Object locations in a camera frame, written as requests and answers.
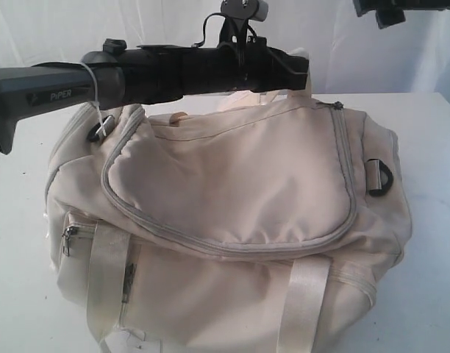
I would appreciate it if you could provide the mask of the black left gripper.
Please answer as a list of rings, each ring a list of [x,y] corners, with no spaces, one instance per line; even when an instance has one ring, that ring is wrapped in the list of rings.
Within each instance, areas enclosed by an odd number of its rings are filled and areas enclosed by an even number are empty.
[[[305,90],[310,75],[306,57],[267,47],[261,37],[249,39],[242,57],[233,43],[205,49],[140,46],[121,55],[121,67],[124,105],[159,104],[183,96],[238,90]]]

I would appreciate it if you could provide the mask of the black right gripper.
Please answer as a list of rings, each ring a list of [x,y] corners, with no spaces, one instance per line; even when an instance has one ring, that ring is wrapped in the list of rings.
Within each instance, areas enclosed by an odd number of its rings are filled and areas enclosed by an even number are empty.
[[[450,10],[450,0],[353,0],[353,5],[359,18],[374,11],[380,29],[404,23],[406,11]]]

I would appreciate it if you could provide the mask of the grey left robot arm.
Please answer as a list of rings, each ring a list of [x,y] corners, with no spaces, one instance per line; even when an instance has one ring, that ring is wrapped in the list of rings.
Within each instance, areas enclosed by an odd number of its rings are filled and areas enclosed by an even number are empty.
[[[0,153],[13,148],[20,120],[93,102],[99,110],[161,104],[184,96],[249,90],[302,90],[310,62],[268,46],[262,37],[215,48],[172,45],[128,49],[108,39],[80,63],[0,68]]]

